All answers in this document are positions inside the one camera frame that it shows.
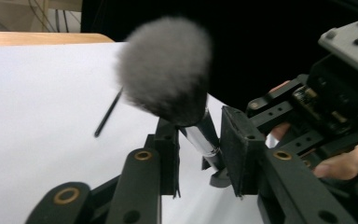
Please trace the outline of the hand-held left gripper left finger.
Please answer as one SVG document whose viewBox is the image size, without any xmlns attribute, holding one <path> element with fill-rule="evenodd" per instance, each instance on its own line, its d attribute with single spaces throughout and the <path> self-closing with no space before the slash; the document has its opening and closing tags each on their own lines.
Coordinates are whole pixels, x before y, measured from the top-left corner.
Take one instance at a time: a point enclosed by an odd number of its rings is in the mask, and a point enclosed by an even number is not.
<svg viewBox="0 0 358 224">
<path fill-rule="evenodd" d="M 179 190 L 178 130 L 160 119 L 142 148 L 126 158 L 105 224 L 162 224 L 161 197 Z"/>
</svg>

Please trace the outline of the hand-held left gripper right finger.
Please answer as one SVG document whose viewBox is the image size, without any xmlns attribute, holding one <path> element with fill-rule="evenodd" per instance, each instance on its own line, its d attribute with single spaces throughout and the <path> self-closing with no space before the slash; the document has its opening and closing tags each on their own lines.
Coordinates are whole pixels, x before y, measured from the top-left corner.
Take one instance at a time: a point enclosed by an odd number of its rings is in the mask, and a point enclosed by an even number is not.
<svg viewBox="0 0 358 224">
<path fill-rule="evenodd" d="M 357 224 L 356 219 L 289 148 L 266 137 L 240 110 L 224 106 L 221 150 L 236 196 L 258 196 L 265 224 Z"/>
</svg>

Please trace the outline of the thin black makeup brush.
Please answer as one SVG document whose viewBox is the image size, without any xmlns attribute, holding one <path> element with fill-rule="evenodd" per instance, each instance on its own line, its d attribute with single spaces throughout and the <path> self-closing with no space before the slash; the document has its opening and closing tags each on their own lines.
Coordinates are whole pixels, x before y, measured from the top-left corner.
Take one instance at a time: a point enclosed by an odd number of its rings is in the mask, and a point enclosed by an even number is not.
<svg viewBox="0 0 358 224">
<path fill-rule="evenodd" d="M 119 101 L 119 99 L 121 97 L 122 92 L 123 92 L 123 88 L 121 88 L 119 90 L 119 92 L 117 93 L 116 97 L 114 98 L 112 104 L 109 106 L 106 113 L 104 114 L 100 124 L 98 125 L 97 129 L 94 132 L 95 138 L 98 138 L 101 135 L 101 132 L 103 131 L 103 128 L 104 128 L 106 122 L 109 120 L 110 115 L 112 114 L 113 110 L 115 109 L 117 102 Z"/>
</svg>

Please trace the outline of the fluffy grey makeup brush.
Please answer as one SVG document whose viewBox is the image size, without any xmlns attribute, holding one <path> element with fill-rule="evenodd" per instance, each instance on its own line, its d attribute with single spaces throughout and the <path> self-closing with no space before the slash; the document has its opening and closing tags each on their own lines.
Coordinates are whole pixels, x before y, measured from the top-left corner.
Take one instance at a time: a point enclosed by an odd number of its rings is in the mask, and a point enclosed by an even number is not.
<svg viewBox="0 0 358 224">
<path fill-rule="evenodd" d="M 212 60 L 212 40 L 204 28 L 187 18 L 160 18 L 127 38 L 117 79 L 129 102 L 176 126 L 215 169 L 210 185 L 226 188 L 230 179 L 207 106 Z"/>
</svg>

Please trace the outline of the black curtain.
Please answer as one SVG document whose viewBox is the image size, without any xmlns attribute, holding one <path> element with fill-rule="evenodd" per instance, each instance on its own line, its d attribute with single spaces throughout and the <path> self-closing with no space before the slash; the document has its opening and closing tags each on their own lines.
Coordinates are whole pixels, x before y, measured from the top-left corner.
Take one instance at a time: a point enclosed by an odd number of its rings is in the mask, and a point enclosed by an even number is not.
<svg viewBox="0 0 358 224">
<path fill-rule="evenodd" d="M 139 25 L 188 18 L 213 39 L 210 94 L 245 109 L 326 55 L 324 32 L 358 21 L 358 0 L 82 0 L 81 30 L 122 41 Z"/>
</svg>

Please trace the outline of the white board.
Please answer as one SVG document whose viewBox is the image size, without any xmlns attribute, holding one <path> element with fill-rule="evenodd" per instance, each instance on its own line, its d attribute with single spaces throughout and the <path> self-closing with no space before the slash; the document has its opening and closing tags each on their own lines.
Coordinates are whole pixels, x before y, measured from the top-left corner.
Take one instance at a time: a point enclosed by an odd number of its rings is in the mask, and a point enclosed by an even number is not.
<svg viewBox="0 0 358 224">
<path fill-rule="evenodd" d="M 24 224 L 51 189 L 120 174 L 157 117 L 119 99 L 119 43 L 0 47 L 0 224 Z"/>
</svg>

